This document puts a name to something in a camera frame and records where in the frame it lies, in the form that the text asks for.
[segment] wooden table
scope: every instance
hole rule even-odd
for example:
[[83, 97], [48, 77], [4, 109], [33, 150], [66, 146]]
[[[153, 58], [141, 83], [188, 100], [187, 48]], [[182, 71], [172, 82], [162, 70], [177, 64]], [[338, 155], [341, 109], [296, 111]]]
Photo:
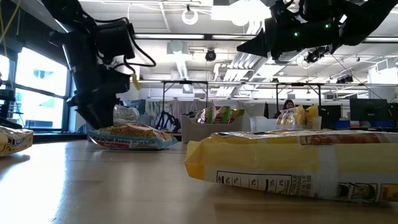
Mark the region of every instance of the wooden table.
[[185, 146], [37, 144], [0, 158], [0, 223], [397, 223], [398, 206], [265, 194], [195, 180]]

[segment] nutrition facts label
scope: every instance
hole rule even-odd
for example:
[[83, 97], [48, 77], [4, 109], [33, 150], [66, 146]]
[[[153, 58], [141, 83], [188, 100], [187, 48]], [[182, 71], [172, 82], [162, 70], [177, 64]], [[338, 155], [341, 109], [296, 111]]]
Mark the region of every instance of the nutrition facts label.
[[310, 196], [311, 175], [247, 174], [217, 171], [217, 182], [266, 192]]

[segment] ramen noodle package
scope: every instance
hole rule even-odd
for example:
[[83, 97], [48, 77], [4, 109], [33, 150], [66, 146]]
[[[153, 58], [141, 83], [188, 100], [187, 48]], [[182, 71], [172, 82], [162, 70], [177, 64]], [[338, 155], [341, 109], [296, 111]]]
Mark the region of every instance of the ramen noodle package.
[[306, 124], [313, 124], [315, 118], [319, 117], [318, 106], [313, 105], [305, 110], [305, 122]]
[[281, 110], [280, 116], [278, 117], [277, 124], [282, 125], [304, 125], [305, 124], [305, 112], [303, 106], [295, 108]]
[[94, 143], [112, 149], [165, 149], [177, 140], [144, 124], [122, 124], [88, 131]]
[[213, 124], [228, 124], [228, 119], [231, 114], [231, 107], [229, 106], [222, 106], [216, 112], [216, 118]]
[[33, 145], [33, 131], [0, 126], [0, 157], [21, 152]]
[[190, 177], [269, 193], [398, 202], [398, 133], [214, 133], [188, 144]]
[[231, 116], [229, 117], [228, 124], [234, 122], [234, 120], [240, 116], [244, 115], [244, 110], [232, 110]]

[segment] robotic arm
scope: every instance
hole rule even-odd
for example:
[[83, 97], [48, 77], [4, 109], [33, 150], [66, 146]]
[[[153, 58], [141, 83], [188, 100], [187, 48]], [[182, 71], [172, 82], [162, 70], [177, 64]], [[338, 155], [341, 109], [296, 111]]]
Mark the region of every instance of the robotic arm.
[[300, 0], [299, 10], [277, 0], [270, 7], [272, 17], [264, 21], [266, 30], [238, 46], [237, 50], [277, 60], [283, 52], [311, 50], [307, 62], [316, 62], [342, 45], [358, 45], [376, 30], [398, 0], [368, 0], [357, 5], [346, 0]]
[[[116, 94], [129, 90], [131, 77], [115, 68], [124, 65], [135, 73], [131, 65], [154, 67], [156, 63], [134, 41], [134, 28], [127, 18], [93, 19], [78, 0], [42, 2], [67, 30], [66, 34], [51, 33], [50, 41], [62, 45], [75, 81], [75, 96], [67, 101], [68, 105], [77, 106], [77, 112], [95, 129], [112, 126], [113, 109], [119, 103]], [[133, 45], [152, 65], [127, 62], [135, 57]], [[121, 55], [124, 63], [115, 65], [114, 58]]]

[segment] person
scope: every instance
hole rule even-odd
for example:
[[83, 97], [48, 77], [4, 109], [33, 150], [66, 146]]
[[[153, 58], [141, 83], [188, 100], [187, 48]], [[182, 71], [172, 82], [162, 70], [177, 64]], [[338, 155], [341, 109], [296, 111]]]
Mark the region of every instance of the person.
[[[285, 103], [284, 103], [283, 110], [288, 110], [288, 109], [292, 109], [292, 108], [294, 108], [293, 101], [292, 100], [286, 100]], [[276, 114], [274, 115], [274, 119], [277, 119], [280, 114], [281, 114], [280, 111], [276, 112]]]

